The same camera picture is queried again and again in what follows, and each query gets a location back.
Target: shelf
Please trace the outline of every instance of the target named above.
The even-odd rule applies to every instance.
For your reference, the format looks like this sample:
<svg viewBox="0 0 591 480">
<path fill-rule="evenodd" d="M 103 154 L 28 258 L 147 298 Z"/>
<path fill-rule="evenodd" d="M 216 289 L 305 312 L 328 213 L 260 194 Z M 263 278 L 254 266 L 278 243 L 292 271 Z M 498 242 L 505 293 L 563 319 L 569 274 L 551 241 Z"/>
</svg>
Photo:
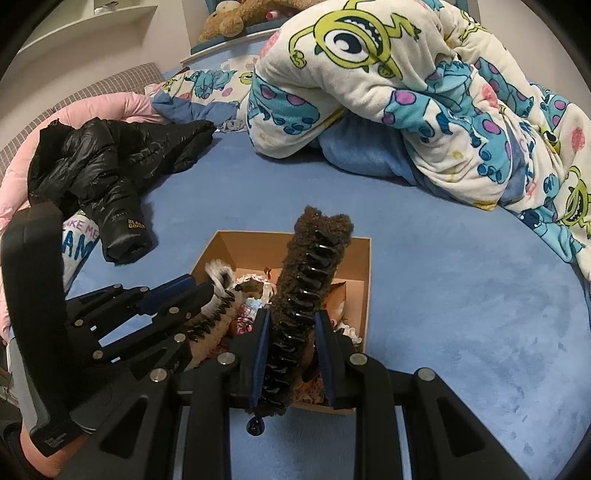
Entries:
<svg viewBox="0 0 591 480">
<path fill-rule="evenodd" d="M 49 33 L 36 38 L 21 48 L 12 61 L 11 70 L 19 70 L 22 66 L 43 56 L 50 50 L 60 47 L 76 38 L 87 36 L 94 32 L 132 23 L 147 15 L 153 15 L 157 5 L 138 5 L 126 7 L 92 17 L 81 18 L 68 23 Z"/>
<path fill-rule="evenodd" d="M 237 35 L 236 37 L 215 37 L 211 38 L 210 40 L 206 40 L 204 42 L 198 43 L 193 48 L 191 48 L 191 55 L 195 55 L 200 51 L 203 51 L 207 48 L 214 47 L 221 43 L 234 40 L 235 38 L 245 37 L 247 35 L 251 35 L 253 33 L 262 33 L 268 30 L 275 30 L 282 26 L 288 19 L 287 18 L 280 18 L 278 20 L 271 20 L 270 22 L 263 22 L 257 25 L 251 25 L 250 27 L 246 27 L 242 32 Z"/>
</svg>

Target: cardboard box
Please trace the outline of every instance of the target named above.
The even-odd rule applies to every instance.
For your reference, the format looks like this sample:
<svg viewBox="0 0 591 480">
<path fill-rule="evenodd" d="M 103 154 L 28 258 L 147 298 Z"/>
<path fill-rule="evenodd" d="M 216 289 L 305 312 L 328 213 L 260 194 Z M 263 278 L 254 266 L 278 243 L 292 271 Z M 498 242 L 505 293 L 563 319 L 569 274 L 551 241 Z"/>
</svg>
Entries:
<svg viewBox="0 0 591 480">
<path fill-rule="evenodd" d="M 282 267 L 283 259 L 287 255 L 287 243 L 292 237 L 293 233 L 217 231 L 197 260 L 191 275 L 198 282 L 205 281 L 205 265 L 216 258 L 231 265 L 237 277 L 247 273 L 265 275 L 266 268 Z M 371 286 L 370 238 L 352 238 L 333 280 L 334 283 L 342 281 L 347 284 L 344 318 L 362 338 L 362 351 L 365 352 Z M 300 402 L 294 403 L 294 406 L 306 410 L 347 413 Z"/>
</svg>

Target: fuzzy brown fabric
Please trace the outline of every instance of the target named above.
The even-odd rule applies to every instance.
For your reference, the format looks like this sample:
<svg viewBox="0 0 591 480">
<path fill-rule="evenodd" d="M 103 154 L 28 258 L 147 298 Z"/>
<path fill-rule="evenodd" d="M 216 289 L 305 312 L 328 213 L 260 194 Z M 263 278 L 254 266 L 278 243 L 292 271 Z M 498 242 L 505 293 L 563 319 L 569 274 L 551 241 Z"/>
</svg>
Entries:
<svg viewBox="0 0 591 480">
<path fill-rule="evenodd" d="M 305 10 L 323 0 L 241 0 L 238 8 L 225 12 L 214 12 L 205 20 L 199 43 L 223 35 L 236 37 L 244 27 L 266 21 L 265 14 L 272 10 L 293 8 Z"/>
<path fill-rule="evenodd" d="M 302 322 L 295 319 L 293 305 L 290 303 L 290 299 L 297 297 L 296 292 L 301 287 L 297 276 L 302 274 L 302 268 L 308 264 L 306 253 L 312 251 L 314 244 L 325 243 L 319 240 L 314 232 L 319 230 L 332 235 L 336 250 L 336 253 L 331 257 L 330 265 L 324 268 L 328 275 L 326 278 L 322 278 L 320 288 L 314 289 L 319 296 L 312 301 L 314 306 L 311 310 L 316 312 L 322 308 L 336 269 L 350 243 L 353 223 L 347 215 L 327 217 L 323 216 L 318 209 L 307 206 L 304 214 L 296 222 L 294 230 L 295 235 L 288 244 L 283 271 L 277 281 L 279 293 L 273 297 L 271 305 L 273 329 L 265 370 L 263 396 L 257 411 L 262 416 L 274 413 L 282 414 L 291 403 L 293 384 L 301 371 L 306 340 L 314 327 L 313 322 Z M 294 337 L 304 340 L 295 342 L 292 340 Z"/>
</svg>

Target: pink comforter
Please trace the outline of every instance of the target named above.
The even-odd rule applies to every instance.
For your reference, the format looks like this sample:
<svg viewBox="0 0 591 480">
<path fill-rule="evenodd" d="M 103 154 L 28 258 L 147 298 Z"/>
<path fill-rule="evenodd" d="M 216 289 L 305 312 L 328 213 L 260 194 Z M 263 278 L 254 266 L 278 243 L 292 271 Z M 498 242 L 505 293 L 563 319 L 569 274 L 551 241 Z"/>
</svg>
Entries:
<svg viewBox="0 0 591 480">
<path fill-rule="evenodd" d="M 22 143 L 0 186 L 0 237 L 14 213 L 28 207 L 27 173 L 39 143 L 39 131 L 56 119 L 62 124 L 80 128 L 98 117 L 126 122 L 163 123 L 165 120 L 153 108 L 150 97 L 137 93 L 109 93 L 78 100 L 43 121 Z M 0 336 L 8 341 L 10 318 L 0 270 Z"/>
</svg>

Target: stuffed toy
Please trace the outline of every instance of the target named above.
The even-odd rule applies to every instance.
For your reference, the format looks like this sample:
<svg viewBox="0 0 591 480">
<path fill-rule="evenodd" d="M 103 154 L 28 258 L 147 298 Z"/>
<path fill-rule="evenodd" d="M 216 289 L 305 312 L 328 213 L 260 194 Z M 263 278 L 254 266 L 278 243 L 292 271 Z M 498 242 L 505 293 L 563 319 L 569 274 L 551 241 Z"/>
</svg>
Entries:
<svg viewBox="0 0 591 480">
<path fill-rule="evenodd" d="M 244 27 L 266 21 L 267 12 L 286 8 L 297 11 L 305 10 L 322 0 L 245 0 L 239 7 L 215 11 L 205 21 L 199 43 L 220 35 L 236 37 Z"/>
</svg>

